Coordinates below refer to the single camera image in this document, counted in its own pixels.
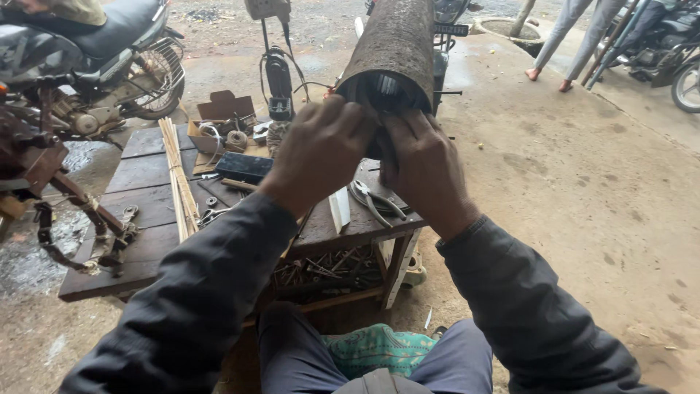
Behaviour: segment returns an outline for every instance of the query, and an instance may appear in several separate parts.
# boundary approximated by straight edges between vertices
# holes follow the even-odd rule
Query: rusty metal pipe
[[[377,111],[433,111],[433,1],[378,1],[336,93]]]

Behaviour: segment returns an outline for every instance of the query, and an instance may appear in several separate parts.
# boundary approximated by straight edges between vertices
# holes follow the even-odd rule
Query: teal patterned cloth
[[[413,332],[394,332],[375,324],[345,335],[323,335],[336,367],[352,380],[377,368],[388,368],[409,377],[435,345],[430,337]]]

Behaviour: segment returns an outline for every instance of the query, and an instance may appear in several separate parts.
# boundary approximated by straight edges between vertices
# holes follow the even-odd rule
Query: motorcycle seat
[[[158,0],[115,0],[104,6],[107,22],[93,32],[69,34],[86,55],[106,59],[134,43],[153,24]]]
[[[107,21],[102,26],[84,25],[59,18],[25,20],[31,25],[61,34],[73,41],[86,55],[109,60],[134,43],[153,24],[159,0],[115,0],[103,6]]]

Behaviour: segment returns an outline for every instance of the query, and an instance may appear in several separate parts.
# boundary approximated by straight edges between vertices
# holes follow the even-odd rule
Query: wooden table
[[[177,126],[177,131],[183,167],[200,211],[206,209],[205,200],[212,196],[220,200],[217,209],[226,208],[222,202],[232,206],[240,201],[240,192],[223,186],[220,178],[202,180],[200,176],[192,174],[197,150],[186,135],[187,125]],[[213,194],[202,188],[201,184]],[[378,288],[303,306],[302,310],[310,311],[363,297],[381,297],[382,306],[390,308],[403,281],[418,234],[426,225],[425,221],[411,213],[406,222],[389,218],[394,227],[385,229],[354,198],[350,197],[349,202],[351,222],[340,235],[335,231],[328,200],[324,199],[316,205],[301,234],[292,244],[288,258],[309,257],[396,239],[393,248],[384,252],[387,263],[384,284]],[[123,274],[120,277],[113,278],[104,271],[89,276],[69,270],[59,292],[59,298],[64,301],[102,296],[125,297],[126,294],[132,294],[155,281],[160,260],[179,244],[167,157],[159,128],[139,130],[132,134],[100,203],[117,218],[122,216],[122,211],[128,205],[138,205],[140,212],[134,222],[144,230],[125,250]],[[94,229],[88,229],[85,240],[76,253],[77,262],[87,261],[94,236]]]

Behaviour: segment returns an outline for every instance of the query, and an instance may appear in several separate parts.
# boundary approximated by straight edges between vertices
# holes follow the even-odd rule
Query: motorcycle headlight
[[[435,21],[437,23],[453,23],[459,18],[468,0],[433,0],[435,2]]]

